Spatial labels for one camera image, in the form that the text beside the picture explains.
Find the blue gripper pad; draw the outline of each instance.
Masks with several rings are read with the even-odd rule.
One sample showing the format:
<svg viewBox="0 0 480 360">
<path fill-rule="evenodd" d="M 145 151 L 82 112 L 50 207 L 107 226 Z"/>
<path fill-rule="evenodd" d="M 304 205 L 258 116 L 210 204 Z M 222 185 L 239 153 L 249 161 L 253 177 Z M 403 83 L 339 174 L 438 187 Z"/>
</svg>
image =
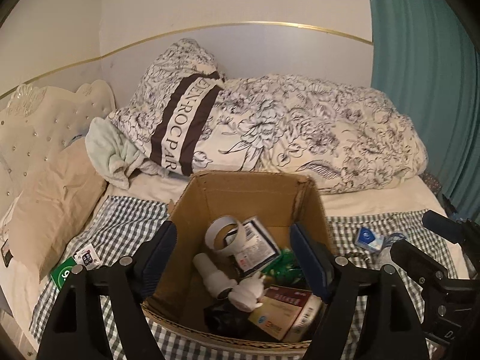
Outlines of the blue gripper pad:
<svg viewBox="0 0 480 360">
<path fill-rule="evenodd" d="M 290 246 L 314 295 L 329 303 L 332 293 L 334 269 L 325 245 L 310 239 L 299 222 L 290 226 Z"/>
<path fill-rule="evenodd" d="M 177 228 L 171 221 L 165 221 L 154 237 L 144 242 L 133 256 L 137 292 L 142 299 L 152 296 L 177 243 Z"/>
</svg>

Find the beige pillow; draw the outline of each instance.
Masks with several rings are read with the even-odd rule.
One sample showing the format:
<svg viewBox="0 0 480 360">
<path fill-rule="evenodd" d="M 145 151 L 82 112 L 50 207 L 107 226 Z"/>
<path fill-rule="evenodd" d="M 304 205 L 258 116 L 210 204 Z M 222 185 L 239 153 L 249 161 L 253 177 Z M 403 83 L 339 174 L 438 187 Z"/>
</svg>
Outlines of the beige pillow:
<svg viewBox="0 0 480 360">
<path fill-rule="evenodd" d="M 13 257 L 43 279 L 80 233 L 106 186 L 90 163 L 84 138 L 29 175 L 6 226 Z"/>
<path fill-rule="evenodd" d="M 0 111 L 0 216 L 22 192 L 27 175 L 88 131 L 94 117 L 105 117 L 113 109 L 112 90 L 100 79 L 75 93 L 20 85 Z"/>
</svg>

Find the metal screw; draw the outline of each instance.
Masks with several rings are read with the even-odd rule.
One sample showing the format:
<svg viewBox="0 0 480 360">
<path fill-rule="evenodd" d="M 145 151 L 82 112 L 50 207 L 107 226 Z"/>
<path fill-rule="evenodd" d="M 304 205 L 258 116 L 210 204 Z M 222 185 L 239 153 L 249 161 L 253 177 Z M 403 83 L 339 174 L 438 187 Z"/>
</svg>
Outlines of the metal screw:
<svg viewBox="0 0 480 360">
<path fill-rule="evenodd" d="M 386 264 L 383 266 L 383 270 L 387 272 L 389 275 L 393 275 L 397 270 L 393 265 Z"/>
<path fill-rule="evenodd" d="M 349 260 L 347 260 L 345 257 L 343 256 L 338 256 L 335 258 L 335 262 L 339 265 L 339 266 L 346 266 L 348 263 L 349 263 Z"/>
<path fill-rule="evenodd" d="M 447 314 L 447 307 L 444 305 L 441 305 L 438 307 L 438 314 L 443 317 L 445 314 Z"/>
<path fill-rule="evenodd" d="M 77 264 L 76 266 L 74 266 L 72 269 L 71 269 L 71 272 L 76 275 L 76 274 L 79 274 L 83 269 L 83 265 L 80 265 L 80 264 Z"/>
<path fill-rule="evenodd" d="M 133 259 L 130 256 L 123 256 L 120 259 L 120 265 L 121 266 L 129 266 L 132 261 L 133 261 Z"/>
</svg>

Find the tufted headboard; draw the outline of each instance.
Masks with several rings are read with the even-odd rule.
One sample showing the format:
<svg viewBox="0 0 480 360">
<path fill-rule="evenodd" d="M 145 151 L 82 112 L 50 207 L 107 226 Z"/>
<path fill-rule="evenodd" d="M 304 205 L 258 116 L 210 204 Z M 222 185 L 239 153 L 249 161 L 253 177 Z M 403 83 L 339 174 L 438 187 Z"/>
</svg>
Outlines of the tufted headboard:
<svg viewBox="0 0 480 360">
<path fill-rule="evenodd" d="M 94 117 L 113 109 L 113 92 L 102 80 L 76 93 L 20 85 L 0 111 L 0 217 L 21 193 L 27 174 L 87 132 Z"/>
</svg>

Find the tape roll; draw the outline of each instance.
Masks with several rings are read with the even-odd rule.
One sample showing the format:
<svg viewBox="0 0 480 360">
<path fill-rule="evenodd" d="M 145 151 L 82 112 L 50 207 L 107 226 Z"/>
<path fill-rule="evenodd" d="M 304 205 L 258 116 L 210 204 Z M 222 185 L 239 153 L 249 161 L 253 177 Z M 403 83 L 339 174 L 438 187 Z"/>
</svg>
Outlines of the tape roll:
<svg viewBox="0 0 480 360">
<path fill-rule="evenodd" d="M 237 226 L 238 231 L 234 240 L 223 249 L 215 250 L 214 242 L 215 242 L 215 238 L 217 237 L 217 234 L 225 226 L 228 226 L 228 225 Z M 245 226 L 242 225 L 237 219 L 235 219 L 233 216 L 230 216 L 230 215 L 220 216 L 220 218 L 217 218 L 216 220 L 214 220 L 213 223 L 208 228 L 207 232 L 205 233 L 205 245 L 207 245 L 208 249 L 213 251 L 213 253 L 222 257 L 227 257 L 227 256 L 240 253 L 246 241 L 247 241 L 247 233 L 245 231 Z"/>
</svg>

